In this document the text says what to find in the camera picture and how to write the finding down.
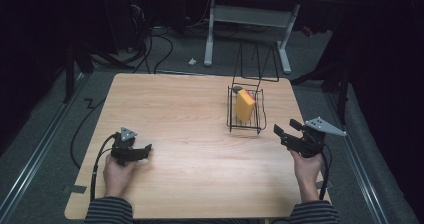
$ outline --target wooden table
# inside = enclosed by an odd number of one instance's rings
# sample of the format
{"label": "wooden table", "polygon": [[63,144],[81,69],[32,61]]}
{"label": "wooden table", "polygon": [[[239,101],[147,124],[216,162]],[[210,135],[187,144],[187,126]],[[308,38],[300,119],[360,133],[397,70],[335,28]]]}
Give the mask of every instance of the wooden table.
{"label": "wooden table", "polygon": [[[153,144],[125,194],[134,218],[288,216],[300,195],[293,159],[273,133],[273,125],[301,135],[288,125],[291,118],[302,121],[290,82],[261,83],[267,127],[260,134],[229,131],[231,83],[232,77],[116,75],[75,182],[87,190],[71,194],[66,217],[85,218],[95,158],[105,139],[121,126],[138,133],[135,148]],[[99,163],[96,197],[105,192],[104,159]]]}

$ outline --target dark background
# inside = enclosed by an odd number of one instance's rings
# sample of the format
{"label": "dark background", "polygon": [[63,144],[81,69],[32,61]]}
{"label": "dark background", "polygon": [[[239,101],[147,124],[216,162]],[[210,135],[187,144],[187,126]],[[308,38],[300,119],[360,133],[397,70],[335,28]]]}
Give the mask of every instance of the dark background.
{"label": "dark background", "polygon": [[[130,9],[121,8],[126,1],[0,0],[1,153],[64,68],[72,40],[84,40],[111,54],[134,45],[135,30],[123,28],[131,16]],[[341,15],[340,9],[331,5],[305,4],[295,30],[307,26],[315,33],[334,31],[318,69],[345,63],[349,53],[350,82],[371,133],[407,201],[424,221],[418,210],[424,186],[420,177],[424,173],[420,102],[424,96],[420,85],[424,74],[423,0],[350,1],[372,5],[348,9]],[[204,7],[205,2],[156,0],[149,2],[148,8],[155,13],[154,21],[184,31],[190,24],[185,16],[197,20],[204,11],[199,6]],[[331,72],[321,78],[340,75]]]}

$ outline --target person's left hand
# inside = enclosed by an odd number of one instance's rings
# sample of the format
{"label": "person's left hand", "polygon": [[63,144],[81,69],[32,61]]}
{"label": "person's left hand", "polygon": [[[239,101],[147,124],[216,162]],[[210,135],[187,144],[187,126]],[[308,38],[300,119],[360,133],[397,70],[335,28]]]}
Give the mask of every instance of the person's left hand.
{"label": "person's left hand", "polygon": [[106,156],[105,169],[103,177],[106,183],[105,196],[122,197],[125,189],[127,188],[134,167],[137,162],[128,162],[126,166],[120,166],[117,160],[109,155]]}

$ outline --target metal rail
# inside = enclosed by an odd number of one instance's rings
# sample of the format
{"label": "metal rail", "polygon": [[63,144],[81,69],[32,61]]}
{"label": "metal rail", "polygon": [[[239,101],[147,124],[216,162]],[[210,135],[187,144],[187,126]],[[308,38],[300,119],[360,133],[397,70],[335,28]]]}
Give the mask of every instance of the metal rail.
{"label": "metal rail", "polygon": [[[334,119],[336,120],[339,127],[343,127],[343,130],[349,133],[348,128],[343,126],[340,118],[337,116],[337,102],[335,97],[331,93],[324,94],[326,101],[328,102],[330,108],[333,110],[331,113],[334,115]],[[372,185],[367,172],[361,162],[361,158],[356,151],[355,145],[353,144],[352,139],[349,135],[345,138],[346,151],[349,157],[349,161],[352,164],[353,172],[358,181],[359,187],[364,195],[365,202],[368,205],[368,208],[371,212],[372,218],[375,223],[389,223],[386,217],[386,214],[383,210],[383,207],[378,200],[377,194],[375,192],[374,186]]]}
{"label": "metal rail", "polygon": [[12,216],[13,211],[18,205],[22,196],[25,194],[26,189],[28,188],[35,174],[37,173],[38,168],[40,167],[45,156],[47,155],[47,152],[50,150],[52,140],[60,124],[68,113],[69,108],[72,106],[72,103],[75,100],[75,97],[77,96],[78,92],[82,89],[87,80],[87,76],[80,74],[77,79],[76,91],[74,95],[68,103],[62,104],[58,113],[55,115],[53,121],[50,123],[49,127],[47,128],[40,142],[38,143],[38,146],[35,149],[34,153],[32,154],[27,164],[22,169],[21,173],[16,179],[15,184],[10,189],[6,198],[3,200],[3,203],[0,206],[0,223],[7,223],[10,217]]}

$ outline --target white desk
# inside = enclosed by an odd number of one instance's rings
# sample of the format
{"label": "white desk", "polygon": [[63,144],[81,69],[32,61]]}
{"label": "white desk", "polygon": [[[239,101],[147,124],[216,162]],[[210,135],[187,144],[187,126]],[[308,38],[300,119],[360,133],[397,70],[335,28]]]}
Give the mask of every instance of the white desk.
{"label": "white desk", "polygon": [[291,73],[290,63],[287,58],[286,45],[296,21],[300,5],[294,5],[291,12],[271,11],[254,8],[242,8],[234,6],[215,5],[215,0],[211,0],[209,15],[209,31],[206,40],[205,66],[212,65],[213,56],[213,29],[215,21],[243,23],[252,25],[272,26],[285,28],[281,40],[277,42],[283,71]]}

